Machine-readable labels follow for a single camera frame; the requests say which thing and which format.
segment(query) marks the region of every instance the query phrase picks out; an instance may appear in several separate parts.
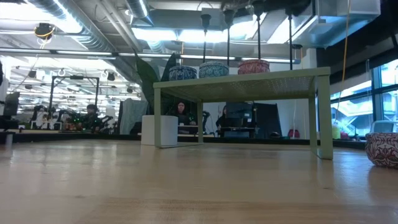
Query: decorative container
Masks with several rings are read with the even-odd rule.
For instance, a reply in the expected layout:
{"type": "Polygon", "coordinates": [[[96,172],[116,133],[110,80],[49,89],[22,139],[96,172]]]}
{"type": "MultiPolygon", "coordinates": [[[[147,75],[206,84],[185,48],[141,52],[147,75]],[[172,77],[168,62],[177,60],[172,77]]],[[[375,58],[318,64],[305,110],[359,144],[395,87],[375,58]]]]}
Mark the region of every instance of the decorative container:
{"type": "Polygon", "coordinates": [[[197,70],[189,66],[174,66],[170,68],[169,80],[186,80],[197,78],[197,70]]]}
{"type": "Polygon", "coordinates": [[[269,72],[269,62],[266,60],[246,60],[239,65],[238,75],[269,72]]]}
{"type": "Polygon", "coordinates": [[[398,169],[398,133],[366,134],[365,151],[374,165],[398,169]]]}
{"type": "Polygon", "coordinates": [[[222,77],[228,74],[228,66],[221,62],[205,62],[199,66],[199,78],[222,77]]]}

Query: green leaf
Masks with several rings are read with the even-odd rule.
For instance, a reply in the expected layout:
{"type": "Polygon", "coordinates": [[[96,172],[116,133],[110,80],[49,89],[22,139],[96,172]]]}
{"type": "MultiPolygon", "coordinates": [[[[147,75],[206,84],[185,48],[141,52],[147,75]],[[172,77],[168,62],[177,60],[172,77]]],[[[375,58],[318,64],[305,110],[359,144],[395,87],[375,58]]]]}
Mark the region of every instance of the green leaf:
{"type": "Polygon", "coordinates": [[[162,79],[160,80],[161,82],[167,82],[170,80],[170,68],[172,68],[176,65],[177,65],[177,58],[175,56],[175,53],[173,53],[166,63],[166,67],[164,68],[162,79]]]}
{"type": "Polygon", "coordinates": [[[141,84],[142,93],[144,94],[149,105],[152,108],[155,108],[154,83],[159,82],[159,78],[156,75],[154,69],[146,61],[138,57],[136,51],[134,51],[134,54],[136,55],[137,73],[142,81],[141,84]]]}

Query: table top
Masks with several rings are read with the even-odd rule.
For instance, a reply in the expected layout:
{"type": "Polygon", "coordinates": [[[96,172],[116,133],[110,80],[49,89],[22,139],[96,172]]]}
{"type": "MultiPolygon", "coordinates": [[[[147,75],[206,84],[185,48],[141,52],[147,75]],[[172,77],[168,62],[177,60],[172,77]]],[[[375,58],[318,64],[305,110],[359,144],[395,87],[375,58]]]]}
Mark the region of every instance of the table top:
{"type": "Polygon", "coordinates": [[[228,75],[154,83],[168,93],[190,101],[223,102],[308,98],[312,81],[329,76],[330,67],[228,75]]]}

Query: woman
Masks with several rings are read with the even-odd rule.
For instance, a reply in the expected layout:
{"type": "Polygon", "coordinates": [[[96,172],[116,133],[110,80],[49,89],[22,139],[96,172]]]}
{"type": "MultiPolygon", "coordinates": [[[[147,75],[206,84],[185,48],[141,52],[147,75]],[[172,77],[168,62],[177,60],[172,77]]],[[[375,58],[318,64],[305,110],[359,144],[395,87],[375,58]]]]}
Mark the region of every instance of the woman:
{"type": "Polygon", "coordinates": [[[178,103],[177,111],[174,115],[178,117],[178,125],[197,125],[196,122],[193,120],[191,121],[193,116],[190,116],[190,114],[185,111],[185,104],[183,102],[178,103]]]}
{"type": "Polygon", "coordinates": [[[226,106],[224,106],[223,115],[220,118],[218,118],[218,120],[216,122],[216,126],[217,126],[218,131],[221,131],[221,128],[227,127],[227,125],[226,125],[226,106]]]}

